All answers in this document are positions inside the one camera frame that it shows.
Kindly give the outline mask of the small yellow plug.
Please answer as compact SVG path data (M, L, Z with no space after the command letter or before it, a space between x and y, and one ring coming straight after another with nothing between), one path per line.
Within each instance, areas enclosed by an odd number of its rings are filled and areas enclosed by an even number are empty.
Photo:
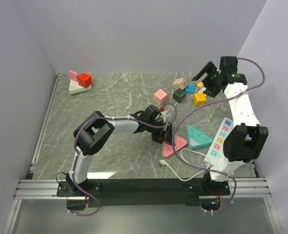
M197 84L196 84L196 88L197 89L202 89L204 87L204 84L203 84L203 82L198 82Z

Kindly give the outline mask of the pink cube socket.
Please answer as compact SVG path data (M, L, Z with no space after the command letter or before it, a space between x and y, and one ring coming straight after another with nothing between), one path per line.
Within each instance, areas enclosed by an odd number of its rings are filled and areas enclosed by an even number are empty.
M167 100L168 94L163 91L162 89L159 89L157 92L154 93L154 102L158 105L163 104Z

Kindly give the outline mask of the white rounded square adapter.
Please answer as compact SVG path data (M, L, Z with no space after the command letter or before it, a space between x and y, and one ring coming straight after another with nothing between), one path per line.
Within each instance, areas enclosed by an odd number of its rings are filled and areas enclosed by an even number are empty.
M199 89L198 93L204 93L206 91L205 87L202 87L201 89Z

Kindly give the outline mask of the blue plug adapter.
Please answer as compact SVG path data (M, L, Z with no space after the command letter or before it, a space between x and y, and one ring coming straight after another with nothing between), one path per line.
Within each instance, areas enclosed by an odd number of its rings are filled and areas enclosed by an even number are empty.
M185 87L184 91L188 94L193 94L195 91L195 85L193 84L187 84L187 86Z

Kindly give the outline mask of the yellow cube socket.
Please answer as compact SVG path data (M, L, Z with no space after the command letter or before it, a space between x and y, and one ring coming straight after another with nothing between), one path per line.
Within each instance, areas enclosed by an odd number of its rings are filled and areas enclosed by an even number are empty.
M207 98L204 93L195 93L193 94L192 101L195 107L206 104Z

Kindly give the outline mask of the beige cube socket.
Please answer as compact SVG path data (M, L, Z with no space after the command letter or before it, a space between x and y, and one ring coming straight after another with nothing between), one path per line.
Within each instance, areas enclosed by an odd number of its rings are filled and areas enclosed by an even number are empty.
M182 89L184 90L187 86L187 82L184 78L178 78L173 82L174 90Z

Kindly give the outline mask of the dark green block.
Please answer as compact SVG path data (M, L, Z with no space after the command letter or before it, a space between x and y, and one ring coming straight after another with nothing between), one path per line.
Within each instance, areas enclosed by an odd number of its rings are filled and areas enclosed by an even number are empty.
M178 88L173 92L173 99L178 103L181 103L185 99L185 97L186 97L185 91L180 88Z

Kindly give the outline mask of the pink rounded socket block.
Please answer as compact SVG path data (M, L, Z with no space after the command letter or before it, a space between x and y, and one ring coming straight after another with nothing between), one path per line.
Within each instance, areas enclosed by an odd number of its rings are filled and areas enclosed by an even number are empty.
M176 151L179 151L183 147L185 147L188 144L188 141L178 135L175 135L174 137L174 149ZM162 156L163 157L169 157L173 154L173 147L170 144L167 144L165 142L162 143Z

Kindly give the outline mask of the teal block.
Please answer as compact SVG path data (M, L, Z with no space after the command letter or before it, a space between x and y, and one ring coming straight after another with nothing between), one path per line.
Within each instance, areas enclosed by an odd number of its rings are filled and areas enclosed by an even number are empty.
M190 150L210 146L213 139L191 125L187 126L187 141Z

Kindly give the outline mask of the red cube socket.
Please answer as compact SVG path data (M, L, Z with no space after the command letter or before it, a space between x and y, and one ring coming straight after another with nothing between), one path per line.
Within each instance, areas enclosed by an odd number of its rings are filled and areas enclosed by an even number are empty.
M87 73L82 73L78 76L78 84L83 88L88 88L92 85L92 76Z

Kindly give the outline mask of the white power strip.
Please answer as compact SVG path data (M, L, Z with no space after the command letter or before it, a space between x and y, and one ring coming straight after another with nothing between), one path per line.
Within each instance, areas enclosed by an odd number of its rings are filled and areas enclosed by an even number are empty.
M224 156L223 144L232 129L233 120L225 117L217 130L217 133L213 139L212 144L209 147L205 159L203 160L206 166L216 165L219 159Z

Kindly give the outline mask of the white triangular adapter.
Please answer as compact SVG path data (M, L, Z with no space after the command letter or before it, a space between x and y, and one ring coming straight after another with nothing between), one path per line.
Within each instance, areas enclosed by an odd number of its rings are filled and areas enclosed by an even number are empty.
M82 93L82 92L86 92L91 90L92 86L88 86L87 88L84 88L82 86L79 85L78 82L70 80L70 84L69 84L69 94L74 95L74 94L78 94L78 93Z

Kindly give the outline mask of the pink plug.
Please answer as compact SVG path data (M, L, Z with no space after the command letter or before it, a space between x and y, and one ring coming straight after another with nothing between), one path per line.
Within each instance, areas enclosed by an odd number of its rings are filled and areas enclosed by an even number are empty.
M78 73L77 72L70 70L68 74L69 74L70 80L73 80L75 82L78 81Z

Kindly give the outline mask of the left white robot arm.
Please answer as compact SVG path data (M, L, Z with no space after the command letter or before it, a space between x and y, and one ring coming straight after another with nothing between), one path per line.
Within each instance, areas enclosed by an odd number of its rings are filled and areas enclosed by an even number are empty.
M69 192L79 196L88 191L85 186L92 157L103 148L112 134L149 132L152 141L171 144L172 124L176 115L175 110L170 121L167 121L167 116L154 105L124 117L110 117L100 111L93 112L74 131L75 157L66 176Z

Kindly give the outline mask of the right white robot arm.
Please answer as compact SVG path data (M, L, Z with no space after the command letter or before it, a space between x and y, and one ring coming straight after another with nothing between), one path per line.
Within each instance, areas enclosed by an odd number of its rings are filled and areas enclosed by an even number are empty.
M202 190L209 195L224 185L237 168L257 159L269 135L268 128L261 126L254 114L246 76L237 71L239 60L223 56L219 67L210 61L193 78L204 76L203 93L207 96L214 98L223 92L232 115L232 120L224 119L208 151L211 170L204 176Z

